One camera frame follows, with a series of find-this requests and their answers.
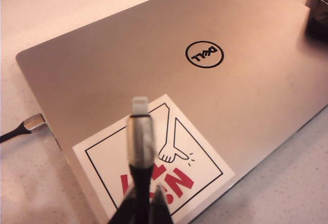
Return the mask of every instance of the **white sticker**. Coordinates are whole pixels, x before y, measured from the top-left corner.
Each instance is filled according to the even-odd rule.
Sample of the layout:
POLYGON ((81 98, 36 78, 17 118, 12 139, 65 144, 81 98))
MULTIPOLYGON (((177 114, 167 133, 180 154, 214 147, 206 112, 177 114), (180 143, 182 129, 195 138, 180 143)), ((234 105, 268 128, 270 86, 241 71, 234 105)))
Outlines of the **white sticker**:
MULTIPOLYGON (((199 214, 199 205, 234 172, 167 95, 151 102, 149 113, 154 121, 158 155, 150 196, 161 183, 174 222, 186 223, 199 214)), ((132 182, 127 161, 127 119, 128 116, 73 147, 109 218, 132 182)))

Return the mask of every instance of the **speckled countertop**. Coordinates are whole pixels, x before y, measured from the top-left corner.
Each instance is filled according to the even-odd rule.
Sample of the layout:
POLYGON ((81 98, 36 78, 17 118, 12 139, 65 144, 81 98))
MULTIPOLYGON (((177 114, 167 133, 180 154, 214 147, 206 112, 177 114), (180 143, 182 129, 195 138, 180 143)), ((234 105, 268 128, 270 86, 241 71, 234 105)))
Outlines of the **speckled countertop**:
MULTIPOLYGON (((1 0, 1 134, 40 112, 18 52, 143 1, 1 0)), ((328 108, 193 223, 327 223, 327 182, 328 108)), ((48 129, 1 145, 1 221, 96 223, 48 129)))

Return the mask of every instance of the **charging cable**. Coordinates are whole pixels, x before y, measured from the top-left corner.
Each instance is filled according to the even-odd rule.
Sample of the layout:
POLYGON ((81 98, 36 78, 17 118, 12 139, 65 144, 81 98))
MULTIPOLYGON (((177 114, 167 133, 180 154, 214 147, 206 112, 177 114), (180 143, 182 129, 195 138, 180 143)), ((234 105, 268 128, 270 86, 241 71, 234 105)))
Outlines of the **charging cable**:
POLYGON ((33 115, 30 118, 23 121, 15 130, 0 136, 0 143, 5 142, 13 137, 22 134, 30 134, 37 130, 38 128, 46 125, 46 120, 42 114, 33 115))

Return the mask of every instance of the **laptop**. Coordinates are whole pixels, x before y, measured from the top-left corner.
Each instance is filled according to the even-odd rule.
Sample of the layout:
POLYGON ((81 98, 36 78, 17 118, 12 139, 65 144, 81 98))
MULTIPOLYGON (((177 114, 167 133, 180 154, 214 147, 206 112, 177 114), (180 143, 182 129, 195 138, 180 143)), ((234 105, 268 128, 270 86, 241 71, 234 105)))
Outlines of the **laptop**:
POLYGON ((234 172, 214 201, 328 103, 328 47, 306 37, 308 14, 294 0, 150 0, 16 58, 105 223, 73 146, 133 96, 167 95, 234 172))

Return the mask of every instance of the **dell logo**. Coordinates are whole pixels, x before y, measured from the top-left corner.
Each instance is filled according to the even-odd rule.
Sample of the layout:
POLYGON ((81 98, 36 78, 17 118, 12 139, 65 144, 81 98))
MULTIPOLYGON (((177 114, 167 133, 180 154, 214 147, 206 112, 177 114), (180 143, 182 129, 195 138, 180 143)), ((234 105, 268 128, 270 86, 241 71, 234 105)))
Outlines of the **dell logo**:
POLYGON ((186 58, 200 68, 213 68, 223 61, 223 50, 215 43, 197 41, 186 49, 186 58))

